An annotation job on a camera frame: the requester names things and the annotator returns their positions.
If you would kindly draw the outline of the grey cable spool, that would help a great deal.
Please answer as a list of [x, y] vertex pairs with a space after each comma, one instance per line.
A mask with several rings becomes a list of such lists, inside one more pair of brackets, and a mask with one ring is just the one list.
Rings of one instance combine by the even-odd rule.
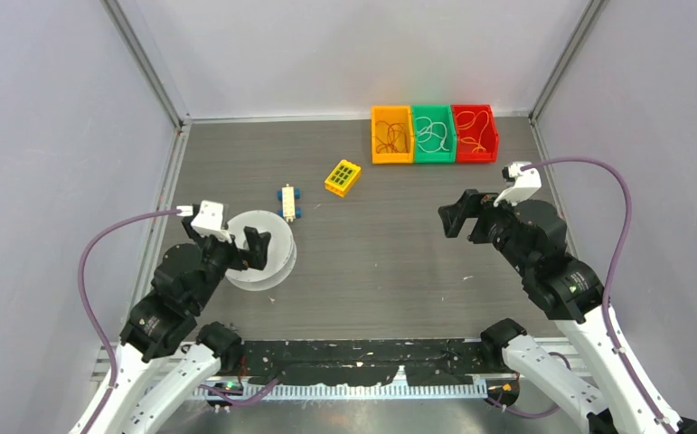
[[255, 228], [260, 234], [268, 232], [268, 261], [263, 270], [229, 269], [225, 278], [235, 287], [247, 291], [265, 291], [282, 283], [294, 269], [297, 260], [297, 245], [290, 226], [277, 214], [269, 211], [247, 211], [234, 216], [228, 223], [239, 247], [247, 249], [246, 226]]

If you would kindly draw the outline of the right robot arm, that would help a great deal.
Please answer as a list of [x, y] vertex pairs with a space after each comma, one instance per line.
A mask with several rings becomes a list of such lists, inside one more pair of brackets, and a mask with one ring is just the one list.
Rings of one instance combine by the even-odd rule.
[[633, 383], [621, 356], [629, 345], [619, 326], [606, 328], [604, 284], [567, 251], [566, 222], [545, 201], [498, 203], [494, 193], [468, 189], [438, 208], [446, 237], [459, 235], [466, 220], [476, 224], [474, 244], [492, 245], [517, 271], [523, 291], [566, 336], [587, 367], [586, 382], [542, 350], [510, 318], [482, 334], [481, 359], [493, 371], [522, 374], [570, 416], [583, 433], [697, 433], [697, 421], [680, 416], [653, 384], [646, 395]]

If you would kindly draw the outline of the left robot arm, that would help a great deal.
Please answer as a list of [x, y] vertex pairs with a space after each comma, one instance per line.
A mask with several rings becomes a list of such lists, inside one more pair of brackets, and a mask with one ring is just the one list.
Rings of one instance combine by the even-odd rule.
[[227, 271], [263, 270], [268, 263], [269, 232], [245, 227], [247, 245], [240, 248], [234, 236], [197, 230], [193, 216], [180, 215], [190, 240], [166, 251], [155, 268], [151, 290], [130, 310], [118, 347], [113, 348], [107, 337], [101, 339], [109, 370], [72, 428], [74, 433], [154, 432], [209, 377], [234, 373], [243, 362], [240, 336], [212, 322], [201, 327], [179, 365], [152, 391], [146, 390], [197, 327]]

